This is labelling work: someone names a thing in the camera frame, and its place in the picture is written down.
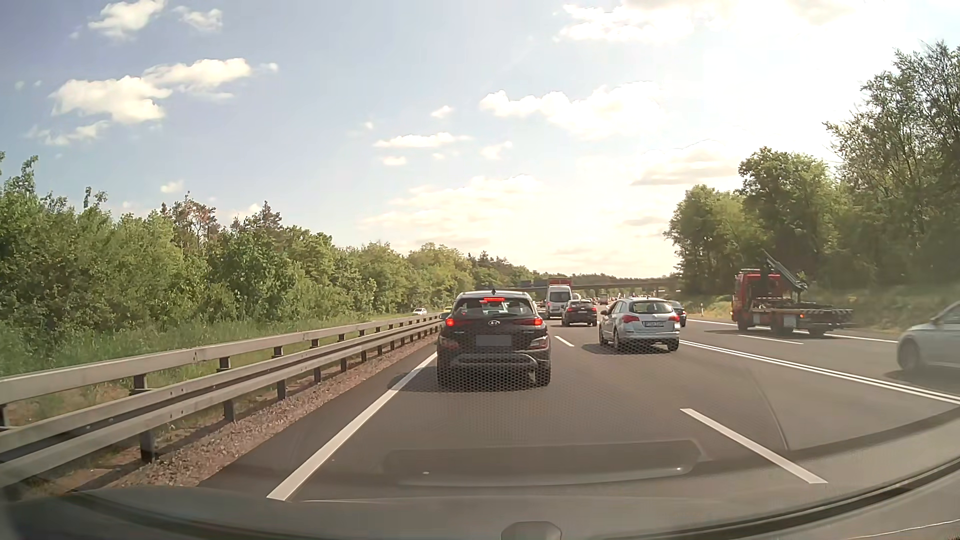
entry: bridge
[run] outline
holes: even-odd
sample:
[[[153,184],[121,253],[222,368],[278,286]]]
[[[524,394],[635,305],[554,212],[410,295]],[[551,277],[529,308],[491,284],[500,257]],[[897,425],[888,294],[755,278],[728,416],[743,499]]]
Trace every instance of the bridge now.
[[[519,290],[531,294],[539,292],[546,294],[547,280],[536,280],[534,282],[520,282],[516,286],[510,287],[510,290]],[[576,291],[594,291],[594,294],[601,294],[611,290],[628,292],[673,292],[680,286],[679,278],[647,278],[641,280],[630,280],[623,282],[575,282],[570,286]]]

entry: silver car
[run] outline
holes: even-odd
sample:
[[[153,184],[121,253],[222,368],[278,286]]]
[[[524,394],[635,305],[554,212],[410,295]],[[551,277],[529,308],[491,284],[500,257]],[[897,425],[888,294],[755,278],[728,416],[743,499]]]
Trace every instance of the silver car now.
[[[960,302],[907,329],[897,343],[897,363],[907,373],[931,365],[960,367]]]
[[[663,343],[671,353],[680,348],[680,315],[661,298],[622,298],[600,311],[600,344],[617,351],[628,346]]]

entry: guardrail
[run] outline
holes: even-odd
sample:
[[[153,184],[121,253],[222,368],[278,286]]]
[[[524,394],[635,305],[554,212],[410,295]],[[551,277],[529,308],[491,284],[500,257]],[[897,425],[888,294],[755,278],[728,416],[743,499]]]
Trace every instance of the guardrail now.
[[[367,360],[373,349],[383,354],[384,347],[402,346],[437,330],[438,313],[372,321],[313,331],[299,331],[180,349],[150,355],[131,356],[93,362],[0,379],[0,487],[69,463],[74,459],[139,436],[140,456],[156,459],[153,430],[171,421],[222,405],[224,417],[234,420],[233,400],[244,394],[276,385],[276,397],[287,395],[287,380],[313,370],[314,382],[321,380],[324,368],[337,363],[348,369],[348,359],[360,355]],[[359,336],[346,339],[347,334]],[[321,346],[325,337],[338,336],[334,343]],[[285,355],[283,347],[304,341],[310,348]],[[230,357],[273,349],[273,358],[232,368]],[[199,362],[218,360],[217,372],[164,386],[148,388],[148,374]],[[126,398],[54,416],[25,426],[8,426],[3,409],[6,404],[80,388],[112,380],[133,379],[131,395]]]

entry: highway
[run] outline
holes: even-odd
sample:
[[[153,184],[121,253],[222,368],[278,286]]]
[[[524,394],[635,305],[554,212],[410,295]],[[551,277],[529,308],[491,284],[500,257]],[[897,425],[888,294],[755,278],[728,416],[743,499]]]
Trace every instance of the highway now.
[[[377,373],[201,487],[273,499],[539,494],[778,511],[956,455],[960,376],[909,380],[889,335],[823,339],[691,319],[676,353],[552,334],[553,380],[442,389],[434,347]]]

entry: black car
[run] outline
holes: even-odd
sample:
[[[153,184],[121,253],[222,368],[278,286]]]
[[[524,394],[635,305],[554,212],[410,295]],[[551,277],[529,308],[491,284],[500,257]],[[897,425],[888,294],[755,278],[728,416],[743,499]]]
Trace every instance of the black car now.
[[[680,315],[680,326],[685,327],[686,326],[686,309],[684,309],[684,305],[677,302],[676,300],[671,300],[670,306],[673,306],[674,313]]]
[[[550,383],[550,335],[525,292],[461,293],[444,319],[437,383],[449,386],[490,369],[533,373],[537,386]]]
[[[571,300],[564,310],[561,324],[568,327],[574,323],[597,326],[597,308],[590,300]]]

